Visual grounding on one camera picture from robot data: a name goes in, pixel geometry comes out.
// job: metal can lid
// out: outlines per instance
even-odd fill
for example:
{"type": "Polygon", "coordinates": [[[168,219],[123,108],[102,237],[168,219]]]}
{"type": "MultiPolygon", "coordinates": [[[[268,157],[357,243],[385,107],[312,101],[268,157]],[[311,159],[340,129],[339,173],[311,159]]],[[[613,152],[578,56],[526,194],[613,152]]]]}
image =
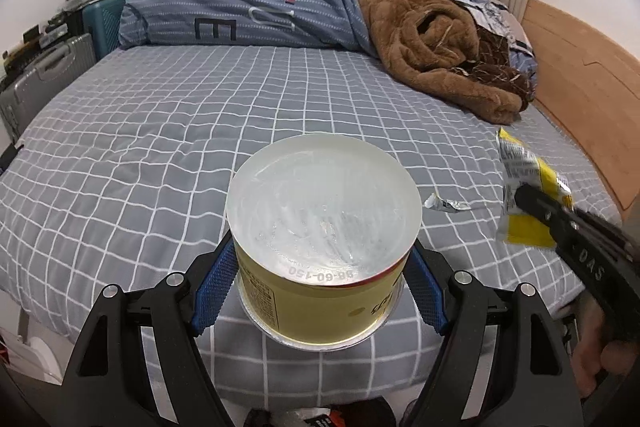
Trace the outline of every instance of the metal can lid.
{"type": "Polygon", "coordinates": [[[245,254],[309,285],[368,281],[398,264],[422,221],[420,194],[392,156],[362,140],[306,134],[238,169],[226,218],[245,254]]]}

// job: yellow snack wrapper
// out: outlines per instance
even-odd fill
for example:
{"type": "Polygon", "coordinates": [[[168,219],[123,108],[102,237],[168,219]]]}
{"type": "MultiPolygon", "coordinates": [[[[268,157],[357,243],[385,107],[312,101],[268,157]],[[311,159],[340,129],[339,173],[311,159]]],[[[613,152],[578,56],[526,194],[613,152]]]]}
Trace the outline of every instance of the yellow snack wrapper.
{"type": "Polygon", "coordinates": [[[546,162],[533,154],[524,143],[503,128],[496,134],[498,153],[506,171],[504,204],[498,222],[496,238],[505,243],[553,248],[556,242],[549,229],[533,216],[520,210],[514,201],[516,189],[523,183],[541,188],[543,192],[568,208],[574,207],[567,180],[546,162]]]}

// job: suitcase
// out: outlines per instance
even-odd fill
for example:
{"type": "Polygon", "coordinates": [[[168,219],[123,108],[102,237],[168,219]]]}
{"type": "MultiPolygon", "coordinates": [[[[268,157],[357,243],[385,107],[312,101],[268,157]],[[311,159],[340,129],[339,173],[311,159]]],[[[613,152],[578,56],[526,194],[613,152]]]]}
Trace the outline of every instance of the suitcase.
{"type": "Polygon", "coordinates": [[[95,64],[91,35],[60,42],[29,64],[0,93],[0,112],[15,142],[31,120],[78,76],[95,64]]]}
{"type": "Polygon", "coordinates": [[[96,60],[118,47],[120,16],[124,0],[98,0],[82,8],[82,28],[94,40],[96,60]]]}

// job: screw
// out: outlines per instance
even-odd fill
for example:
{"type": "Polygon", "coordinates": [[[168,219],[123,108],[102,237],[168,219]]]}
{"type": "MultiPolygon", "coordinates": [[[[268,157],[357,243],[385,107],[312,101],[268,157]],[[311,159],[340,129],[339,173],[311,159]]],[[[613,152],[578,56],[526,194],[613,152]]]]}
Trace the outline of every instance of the screw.
{"type": "Polygon", "coordinates": [[[169,286],[180,286],[184,281],[184,275],[180,272],[172,273],[169,277],[166,278],[166,283],[169,286]]]}
{"type": "Polygon", "coordinates": [[[463,271],[456,272],[453,277],[460,284],[469,284],[473,280],[473,277],[471,277],[471,274],[469,272],[463,272],[463,271]]]}
{"type": "Polygon", "coordinates": [[[102,295],[108,299],[111,299],[111,297],[114,297],[116,293],[118,293],[118,287],[114,284],[110,284],[107,286],[107,288],[102,290],[102,295]]]}
{"type": "Polygon", "coordinates": [[[520,291],[524,293],[524,295],[526,295],[527,297],[532,297],[533,295],[536,294],[535,286],[533,286],[532,284],[529,284],[528,282],[520,286],[520,291]]]}

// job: can label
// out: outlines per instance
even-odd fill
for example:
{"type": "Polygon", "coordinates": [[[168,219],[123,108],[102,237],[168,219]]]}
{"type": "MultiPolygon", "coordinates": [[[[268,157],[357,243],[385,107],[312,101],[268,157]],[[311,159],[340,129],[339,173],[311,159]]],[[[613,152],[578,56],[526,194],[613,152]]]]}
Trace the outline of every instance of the can label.
{"type": "Polygon", "coordinates": [[[373,309],[371,310],[371,315],[378,315],[386,311],[386,307],[389,306],[389,302],[391,302],[391,296],[396,290],[396,286],[398,286],[398,281],[400,280],[401,275],[402,275],[402,272],[398,274],[398,277],[396,278],[393,285],[391,286],[391,291],[388,293],[388,295],[384,299],[382,299],[382,302],[380,302],[379,304],[376,304],[373,307],[373,309]]]}
{"type": "Polygon", "coordinates": [[[242,281],[244,282],[244,290],[246,291],[251,304],[270,327],[279,329],[278,312],[276,310],[276,298],[273,290],[264,282],[252,274],[242,263],[238,263],[241,271],[242,281]]]}

